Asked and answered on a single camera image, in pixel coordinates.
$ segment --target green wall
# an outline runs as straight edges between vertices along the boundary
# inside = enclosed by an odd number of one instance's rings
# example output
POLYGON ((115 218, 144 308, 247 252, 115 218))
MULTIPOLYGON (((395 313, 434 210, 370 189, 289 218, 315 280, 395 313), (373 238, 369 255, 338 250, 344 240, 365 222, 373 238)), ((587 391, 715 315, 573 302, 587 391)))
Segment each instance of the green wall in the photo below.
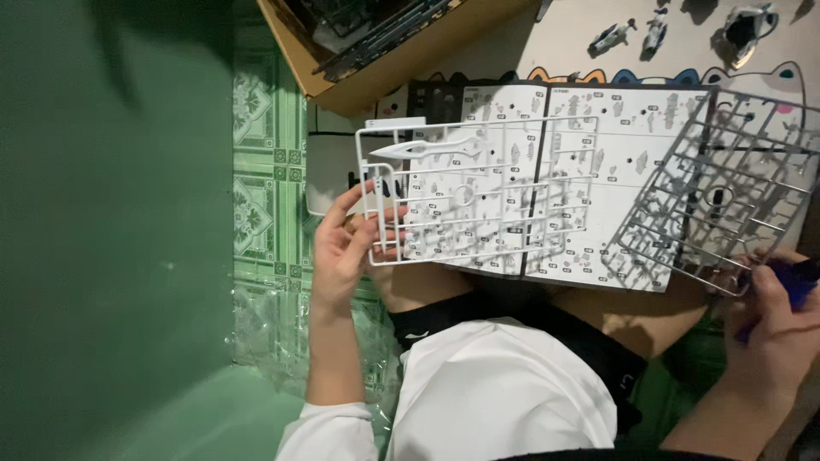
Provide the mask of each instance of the green wall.
POLYGON ((0 459, 270 458, 232 431, 298 412, 224 341, 231 35, 230 2, 2 3, 0 459))

